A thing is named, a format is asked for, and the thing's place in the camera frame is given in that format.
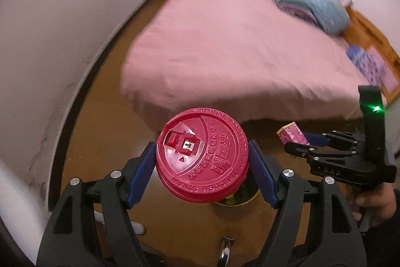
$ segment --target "pink cloth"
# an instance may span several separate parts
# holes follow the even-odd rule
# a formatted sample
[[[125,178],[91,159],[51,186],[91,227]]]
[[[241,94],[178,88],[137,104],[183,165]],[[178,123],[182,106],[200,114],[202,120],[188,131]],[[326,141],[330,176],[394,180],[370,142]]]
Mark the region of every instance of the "pink cloth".
[[[358,118],[361,84],[346,48],[271,0],[168,0],[121,74],[122,94],[154,130],[194,107],[239,123]]]

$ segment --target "human hand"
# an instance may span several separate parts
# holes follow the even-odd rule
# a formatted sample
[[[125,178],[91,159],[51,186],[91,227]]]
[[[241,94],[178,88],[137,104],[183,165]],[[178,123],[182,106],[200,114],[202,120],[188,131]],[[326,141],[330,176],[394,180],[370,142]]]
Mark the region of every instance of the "human hand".
[[[362,193],[355,192],[354,187],[346,185],[347,201],[355,220],[361,220],[360,208],[371,208],[371,227],[379,226],[395,214],[397,202],[393,184],[382,183],[375,189]]]

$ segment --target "dark sleeve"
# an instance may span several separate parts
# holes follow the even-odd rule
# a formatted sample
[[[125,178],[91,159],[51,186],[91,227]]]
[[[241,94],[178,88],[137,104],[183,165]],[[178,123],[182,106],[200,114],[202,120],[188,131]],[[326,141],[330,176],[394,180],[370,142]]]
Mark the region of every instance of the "dark sleeve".
[[[370,262],[387,244],[388,240],[400,229],[400,191],[395,189],[397,209],[391,219],[380,226],[371,227],[368,232],[362,233],[365,252]]]

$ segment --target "red plastic lid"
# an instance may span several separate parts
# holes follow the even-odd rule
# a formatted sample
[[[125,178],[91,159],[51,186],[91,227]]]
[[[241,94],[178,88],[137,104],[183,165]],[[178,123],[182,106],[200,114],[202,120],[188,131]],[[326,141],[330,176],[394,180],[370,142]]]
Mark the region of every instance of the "red plastic lid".
[[[165,187],[191,202],[234,193],[249,169],[247,138],[227,114],[190,109],[173,117],[157,139],[157,172]]]

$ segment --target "blue gripper pad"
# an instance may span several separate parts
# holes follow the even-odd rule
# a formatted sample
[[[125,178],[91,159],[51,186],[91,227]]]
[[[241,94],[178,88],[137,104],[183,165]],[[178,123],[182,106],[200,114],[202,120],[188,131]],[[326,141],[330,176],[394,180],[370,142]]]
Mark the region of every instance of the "blue gripper pad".
[[[329,145],[329,138],[325,137],[324,135],[305,132],[304,136],[306,137],[310,145],[319,147],[324,147]]]
[[[277,208],[279,202],[283,200],[283,193],[279,184],[281,166],[274,158],[264,155],[254,140],[250,141],[248,145],[250,169],[262,197],[271,204],[272,208]]]
[[[140,202],[155,166],[156,144],[153,143],[149,146],[147,152],[144,153],[141,164],[131,180],[129,180],[129,193],[126,198],[126,203],[129,208],[132,208],[133,205]]]

